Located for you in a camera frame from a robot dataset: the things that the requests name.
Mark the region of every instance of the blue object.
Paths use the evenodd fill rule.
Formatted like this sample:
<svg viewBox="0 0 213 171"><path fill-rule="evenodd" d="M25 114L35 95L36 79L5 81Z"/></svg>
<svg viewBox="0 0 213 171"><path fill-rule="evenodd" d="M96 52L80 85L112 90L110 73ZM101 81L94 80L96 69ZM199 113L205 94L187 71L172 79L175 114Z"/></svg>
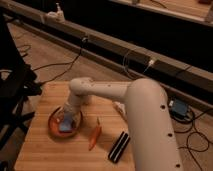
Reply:
<svg viewBox="0 0 213 171"><path fill-rule="evenodd" d="M181 100L174 99L169 103L170 112L178 118L183 119L188 113L188 104Z"/></svg>
<svg viewBox="0 0 213 171"><path fill-rule="evenodd" d="M70 113L64 113L64 119L59 124L59 131L60 132L71 132L72 131L72 122L73 119L70 116Z"/></svg>

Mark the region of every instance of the black cable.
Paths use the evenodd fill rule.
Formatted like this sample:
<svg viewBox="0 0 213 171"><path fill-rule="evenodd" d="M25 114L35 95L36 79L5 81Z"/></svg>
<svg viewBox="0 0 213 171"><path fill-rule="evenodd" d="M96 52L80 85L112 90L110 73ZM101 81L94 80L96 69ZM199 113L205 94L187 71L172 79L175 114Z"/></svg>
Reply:
<svg viewBox="0 0 213 171"><path fill-rule="evenodd" d="M186 72L187 70L189 70L192 67L192 65L187 66L185 69L181 69L179 70L173 77L177 78L178 75L180 75L183 72Z"/></svg>
<svg viewBox="0 0 213 171"><path fill-rule="evenodd" d="M183 119L179 119L178 117L175 117L175 115L171 115L171 118L174 119L178 123L188 125L188 124L192 123L195 120L195 113L194 113L193 110L191 110L189 108L189 111L188 111L187 114L190 114L190 117L189 117L189 115L187 115Z"/></svg>
<svg viewBox="0 0 213 171"><path fill-rule="evenodd" d="M74 60L70 61L70 62L65 62L65 63L53 63L53 64L48 64L48 65L44 65L38 68L33 69L33 71L37 71L40 70L42 68L47 68L47 67L51 67L51 66L57 66L57 65L70 65L65 71L63 71L62 73L56 75L55 77L51 78L50 80L47 81L43 81L40 84L43 85L47 82L53 81L59 77L61 77L62 75L64 75L66 72L68 72L74 65L74 63L76 62L76 60L80 57L81 53L82 53L82 49L83 49L83 45L86 43L85 41L82 41L82 45L80 47L79 53L77 54L77 56L74 58Z"/></svg>
<svg viewBox="0 0 213 171"><path fill-rule="evenodd" d="M18 36L12 36L13 37L13 39L21 39L25 34L27 34L27 33L21 33L20 35L18 35Z"/></svg>
<svg viewBox="0 0 213 171"><path fill-rule="evenodd" d="M153 3L155 3L155 4L160 5L161 7L165 8L165 9L167 9L167 7L164 4L162 4L161 2L158 2L156 0L150 0L150 1L153 2Z"/></svg>
<svg viewBox="0 0 213 171"><path fill-rule="evenodd" d="M124 59L124 62L123 62L123 66L124 66L124 71L126 73L126 75L131 79L131 80L136 80L140 77L135 77L133 74L131 74L131 72L129 71L129 59Z"/></svg>
<svg viewBox="0 0 213 171"><path fill-rule="evenodd" d="M27 55L28 55L28 53L24 53L24 54L21 54L21 57L25 58Z"/></svg>
<svg viewBox="0 0 213 171"><path fill-rule="evenodd" d="M17 49L19 50L20 53L26 53L31 49L31 45L29 44L23 44L21 46L17 46Z"/></svg>
<svg viewBox="0 0 213 171"><path fill-rule="evenodd" d="M194 154L192 152L206 152L209 147L210 147L210 144L213 145L213 142L211 142L208 137L203 134L202 132L200 132L197 128L196 128L196 120L198 118L200 118L201 116L203 116L205 113L207 113L208 111L211 111L213 110L213 108L209 108L207 109L206 111L198 114L197 116L195 116L195 113L194 111L190 108L190 112L192 114L192 119L191 121L188 123L188 124L191 124L190 128L187 129L186 131L175 131L175 133L188 133L190 132L192 129L194 129L195 131L191 132L188 136L187 136L187 139L186 139L186 146L182 146L182 147L179 147L179 149L186 149L188 150L190 156L192 157L192 159L194 160L194 162L196 163L196 165L199 167L199 169L201 171L203 171L202 169L202 166L200 165L200 163L197 161L196 157L194 156ZM204 149L195 149L195 148L192 148L190 146L190 138L193 136L193 135L199 135L203 140L205 140L207 142L207 146L204 148Z"/></svg>

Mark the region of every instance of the wire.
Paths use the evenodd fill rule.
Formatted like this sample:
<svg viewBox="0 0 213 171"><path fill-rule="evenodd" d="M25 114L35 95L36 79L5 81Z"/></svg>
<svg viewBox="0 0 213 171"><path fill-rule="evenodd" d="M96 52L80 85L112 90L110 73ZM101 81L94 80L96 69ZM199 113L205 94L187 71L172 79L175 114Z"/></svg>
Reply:
<svg viewBox="0 0 213 171"><path fill-rule="evenodd" d="M21 39L25 34L27 34L27 32L25 32L25 33L21 33L20 35L18 35L18 36L12 36L13 37L13 39Z"/></svg>
<svg viewBox="0 0 213 171"><path fill-rule="evenodd" d="M127 75L131 80L136 80L136 79L138 79L138 78L141 78L141 77L135 77L134 75L132 75L132 74L130 73L130 71L129 71L130 60L129 60L129 58L127 58L127 56L128 56L129 54L131 54L132 51L137 50L137 49L141 49L141 47L136 47L136 48L128 49L127 52L126 52L126 54L123 56L123 62L122 62L122 65L123 65L123 67L124 67L123 69L124 69L124 72L126 73L126 75ZM148 65L142 73L144 74L149 68L150 68L150 66Z"/></svg>
<svg viewBox="0 0 213 171"><path fill-rule="evenodd" d="M185 131L175 131L175 133L180 133L180 134L184 134L184 133L188 133L190 132L192 129L194 129L193 132L191 132L188 136L187 136L187 139L186 139L186 146L182 146L182 147L179 147L179 149L186 149L188 150L190 156L192 157L192 159L194 160L194 162L196 163L196 165L198 166L198 168L203 171L203 168L202 166L200 165L200 163L197 161L196 157L194 156L194 154L192 152L197 152L197 153L200 153L200 152L206 152L209 147L210 147L210 144L213 145L213 142L211 142L208 137L203 134L202 132L200 132L197 128L196 128L196 120L198 118L200 118L201 116L203 116L205 113L209 112L213 110L213 108L209 108L207 110L205 110L204 112L198 114L197 116L195 116L195 113L194 111L190 108L190 112L192 113L192 119L190 120L190 122L188 122L189 124L191 124L191 126L189 127L189 129L185 130ZM198 135L200 136L203 140L206 141L207 143L207 146L203 149L195 149L193 147L190 146L190 138L193 136L193 135Z"/></svg>
<svg viewBox="0 0 213 171"><path fill-rule="evenodd" d="M195 113L193 110L191 110L191 108L189 108L188 114L190 114L190 117L187 115L183 119L179 119L175 115L171 115L171 118L174 119L178 123L187 125L187 124L192 123L195 120Z"/></svg>
<svg viewBox="0 0 213 171"><path fill-rule="evenodd" d="M147 65L147 67L145 68L145 70L143 71L143 74L145 74L145 72L151 67L151 66L153 66L154 64L155 64L155 62L156 62L156 59L150 59L149 60L149 63L148 63L148 65Z"/></svg>
<svg viewBox="0 0 213 171"><path fill-rule="evenodd" d="M50 81L53 81L59 77L61 77L62 75L64 75L66 72L68 72L69 70L72 69L74 63L76 62L76 60L80 57L81 53L82 53L82 49L83 49L83 45L86 43L85 41L82 41L82 45L80 47L80 50L79 50L79 53L77 54L77 56L74 58L74 60L70 61L70 62L65 62L65 63L53 63L53 64L48 64L48 65L44 65L44 66L41 66L41 67L38 67L38 68L35 68L33 69L33 71L38 71L40 69L43 69L43 68L47 68L47 67L51 67L51 66L57 66L57 65L70 65L65 71L63 71L62 73L56 75L55 77L51 78L50 80L47 80L47 81L43 81L41 82L40 84L43 85L47 82L50 82Z"/></svg>
<svg viewBox="0 0 213 171"><path fill-rule="evenodd" d="M165 9L167 9L167 7L164 4L162 4L161 2L159 2L159 1L156 1L156 0L150 0L150 1L155 3L155 4L160 5L161 7L165 8Z"/></svg>
<svg viewBox="0 0 213 171"><path fill-rule="evenodd" d="M24 53L24 54L21 54L21 57L25 58L27 55L28 55L28 53Z"/></svg>
<svg viewBox="0 0 213 171"><path fill-rule="evenodd" d="M192 65L187 66L185 69L181 69L179 70L173 77L177 78L178 75L180 75L183 72L186 72L187 70L189 70L192 67Z"/></svg>
<svg viewBox="0 0 213 171"><path fill-rule="evenodd" d="M20 53L26 53L26 52L28 52L31 49L31 45L29 45L29 44L23 44L21 46L17 46L17 48L19 49Z"/></svg>

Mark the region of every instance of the chair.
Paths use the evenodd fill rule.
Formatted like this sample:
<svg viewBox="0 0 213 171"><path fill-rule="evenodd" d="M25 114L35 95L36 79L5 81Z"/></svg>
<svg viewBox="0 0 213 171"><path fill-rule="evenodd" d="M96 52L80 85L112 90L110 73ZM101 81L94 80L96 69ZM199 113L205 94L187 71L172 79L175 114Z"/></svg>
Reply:
<svg viewBox="0 0 213 171"><path fill-rule="evenodd" d="M0 150L16 128L24 133L28 130L24 121L31 119L34 112L22 114L22 109L29 96L42 92L36 77L17 50L0 8Z"/></svg>
<svg viewBox="0 0 213 171"><path fill-rule="evenodd" d="M8 162L0 161L0 171L8 171Z"/></svg>

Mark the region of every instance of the orange carrot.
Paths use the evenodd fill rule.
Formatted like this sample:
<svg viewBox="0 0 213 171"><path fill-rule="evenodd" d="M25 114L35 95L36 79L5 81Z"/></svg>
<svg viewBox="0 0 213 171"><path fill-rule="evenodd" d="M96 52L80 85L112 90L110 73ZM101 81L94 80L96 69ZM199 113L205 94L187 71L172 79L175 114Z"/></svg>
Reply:
<svg viewBox="0 0 213 171"><path fill-rule="evenodd" d="M99 136L101 135L101 131L102 131L102 128L101 128L100 122L99 122L99 120L97 118L97 125L93 129L93 131L91 133L91 136L90 136L89 150L92 150L93 147L95 146Z"/></svg>

